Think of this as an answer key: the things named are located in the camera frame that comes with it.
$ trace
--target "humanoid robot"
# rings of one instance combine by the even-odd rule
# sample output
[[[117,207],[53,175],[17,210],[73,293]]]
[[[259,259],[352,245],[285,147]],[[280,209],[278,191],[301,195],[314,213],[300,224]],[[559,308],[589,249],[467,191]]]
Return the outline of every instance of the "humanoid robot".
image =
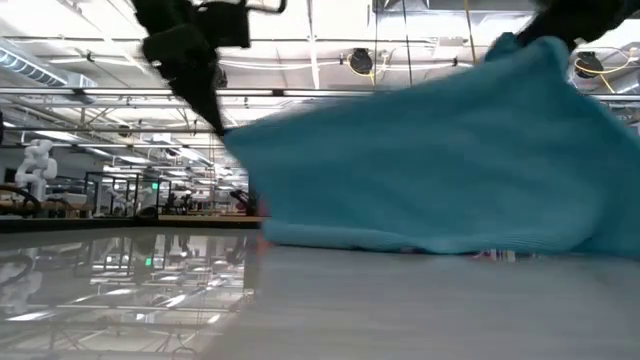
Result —
[[[52,147],[50,140],[32,140],[24,150],[24,160],[15,176],[16,186],[23,188],[31,185],[30,192],[39,201],[45,200],[47,180],[53,180],[58,175],[58,163],[49,157]]]

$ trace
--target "table surface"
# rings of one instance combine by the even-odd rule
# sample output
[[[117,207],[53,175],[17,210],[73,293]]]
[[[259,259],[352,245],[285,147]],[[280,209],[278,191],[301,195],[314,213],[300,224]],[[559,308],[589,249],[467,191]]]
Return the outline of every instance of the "table surface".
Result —
[[[183,228],[2,247],[19,236],[0,235],[0,256],[36,265],[0,287],[0,358],[640,358],[630,260],[272,247],[257,231]]]

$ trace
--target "ceiling light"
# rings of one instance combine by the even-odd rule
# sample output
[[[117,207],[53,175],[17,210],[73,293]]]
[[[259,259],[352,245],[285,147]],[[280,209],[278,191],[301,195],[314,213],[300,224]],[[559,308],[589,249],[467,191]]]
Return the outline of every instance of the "ceiling light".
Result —
[[[93,149],[93,148],[88,148],[87,151],[92,152],[96,155],[100,155],[100,156],[109,156],[111,157],[111,154],[109,154],[106,151],[102,151],[102,150],[98,150],[98,149]]]
[[[116,148],[127,147],[125,144],[78,144],[79,147],[94,147],[94,148]]]
[[[46,137],[50,137],[52,139],[58,139],[58,140],[62,140],[62,141],[78,141],[78,140],[80,140],[80,138],[75,136],[75,135],[71,135],[71,134],[67,134],[67,133],[63,133],[63,132],[58,132],[58,131],[36,131],[35,133],[38,134],[38,135],[42,135],[42,136],[46,136]]]
[[[140,157],[136,157],[136,156],[119,156],[120,159],[126,161],[126,162],[130,162],[130,163],[134,163],[134,164],[148,164],[151,161],[145,159],[145,158],[140,158]]]
[[[125,294],[131,294],[132,292],[133,292],[132,289],[117,289],[117,290],[109,291],[108,293],[105,293],[105,295],[125,295]]]
[[[50,313],[48,311],[35,312],[35,313],[29,313],[29,314],[24,314],[24,315],[20,315],[20,316],[15,316],[15,317],[12,317],[12,318],[8,318],[7,320],[9,320],[9,321],[30,321],[30,320],[40,319],[40,318],[45,317],[45,316],[47,316],[49,314]]]
[[[182,145],[162,145],[162,144],[138,144],[133,145],[134,148],[144,149],[179,149]]]
[[[176,306],[176,305],[180,304],[181,302],[183,302],[184,299],[186,299],[186,298],[187,298],[187,295],[178,295],[178,296],[176,296],[174,298],[171,298],[171,299],[167,300],[167,303],[166,303],[165,306],[166,307]]]
[[[220,314],[213,315],[211,319],[207,320],[207,324],[213,324],[220,319]]]
[[[91,296],[81,297],[81,298],[78,298],[78,299],[73,300],[71,303],[73,304],[73,303],[77,303],[77,302],[85,301],[85,300],[87,300],[87,299],[89,299],[89,298],[91,298]]]

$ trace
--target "metal frame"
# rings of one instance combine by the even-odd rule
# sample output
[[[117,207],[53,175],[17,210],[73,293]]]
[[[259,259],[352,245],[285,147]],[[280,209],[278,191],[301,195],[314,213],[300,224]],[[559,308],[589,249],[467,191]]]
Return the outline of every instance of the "metal frame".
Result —
[[[220,89],[219,97],[293,97],[293,98],[343,98],[367,96],[389,91],[373,90],[308,90],[308,89]],[[0,88],[0,95],[19,96],[113,96],[119,97],[164,97],[175,98],[170,89],[158,88]],[[640,94],[599,94],[591,95],[600,101],[638,101]]]
[[[136,176],[136,180],[135,180],[135,185],[136,185],[136,190],[134,192],[133,195],[133,204],[135,206],[135,204],[138,202],[138,187],[139,187],[139,183],[140,183],[140,173],[138,172],[118,172],[118,173],[113,173],[113,172],[105,172],[105,171],[87,171],[84,175],[84,195],[89,195],[88,191],[89,191],[89,178],[91,176],[100,176],[102,178],[109,178],[112,179],[112,185],[115,185],[115,181],[117,179],[120,179],[117,175],[135,175]],[[126,180],[127,182],[127,189],[125,192],[125,199],[129,198],[129,189],[130,189],[130,183],[131,180],[130,179],[120,179],[120,180]],[[93,210],[92,213],[95,214],[96,212],[96,208],[98,206],[98,190],[100,185],[102,184],[101,181],[94,181],[95,183],[95,187],[96,190],[94,191],[93,194]],[[109,215],[113,215],[113,195],[111,195],[111,200],[110,200],[110,208],[109,208]],[[124,216],[127,216],[127,212],[128,209],[125,207],[124,209]]]

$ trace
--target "fluorescent light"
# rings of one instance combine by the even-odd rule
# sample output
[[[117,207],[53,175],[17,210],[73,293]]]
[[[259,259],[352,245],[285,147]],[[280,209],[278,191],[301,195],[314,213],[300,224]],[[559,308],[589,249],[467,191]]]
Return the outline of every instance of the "fluorescent light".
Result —
[[[9,321],[31,321],[31,320],[40,319],[40,318],[45,317],[45,316],[47,316],[49,314],[50,314],[50,312],[48,312],[48,311],[35,312],[35,313],[29,313],[29,314],[24,314],[24,315],[20,315],[20,316],[15,316],[15,317],[9,318],[7,320],[9,320]]]
[[[184,301],[184,299],[187,298],[187,295],[178,295],[174,298],[171,298],[169,300],[167,300],[167,304],[165,305],[166,307],[173,307],[176,306],[178,304],[180,304],[181,302]]]
[[[71,59],[53,59],[49,60],[51,64],[75,64],[80,62],[85,62],[87,59],[85,58],[71,58]]]
[[[173,96],[169,89],[83,89],[87,95],[116,95],[116,96]]]
[[[126,161],[126,162],[130,162],[130,163],[134,163],[134,164],[148,164],[151,161],[145,159],[145,158],[140,158],[137,156],[119,156],[120,159]]]
[[[93,149],[93,148],[88,148],[87,151],[92,152],[96,155],[100,155],[100,156],[112,156],[111,154],[109,154],[106,151],[102,151],[102,150],[98,150],[98,149]]]
[[[112,147],[127,147],[124,144],[78,144],[79,147],[99,147],[99,148],[112,148]]]
[[[631,85],[631,86],[627,86],[627,87],[626,87],[626,88],[624,88],[624,89],[620,89],[620,91],[618,91],[618,92],[619,92],[619,93],[626,93],[627,91],[631,91],[631,90],[633,90],[633,89],[637,88],[638,86],[640,86],[640,84],[633,84],[633,85]]]
[[[214,280],[211,280],[207,285],[213,286],[213,287],[218,287],[218,286],[222,285],[223,283],[224,283],[224,281],[222,281],[220,279],[214,279]]]
[[[133,292],[132,289],[118,289],[118,290],[109,291],[108,293],[105,293],[105,295],[125,295],[125,294],[131,294],[132,292]]]
[[[142,149],[179,149],[182,145],[139,144],[133,145],[133,147]]]
[[[207,324],[213,324],[218,320],[220,320],[220,314],[213,315],[211,319],[207,320]]]
[[[283,96],[295,97],[345,97],[345,96],[367,96],[373,94],[368,90],[284,90]]]
[[[273,91],[271,90],[224,89],[224,90],[217,90],[216,93],[219,93],[221,96],[271,96],[273,95]]]
[[[70,135],[64,132],[58,131],[35,131],[36,134],[50,137],[52,139],[58,139],[62,141],[78,141],[80,138],[74,135]]]
[[[71,303],[73,304],[73,303],[77,303],[77,302],[85,301],[85,300],[87,300],[87,299],[89,299],[89,298],[91,298],[91,296],[85,296],[85,297],[83,297],[83,298],[75,299],[75,300],[73,300]]]

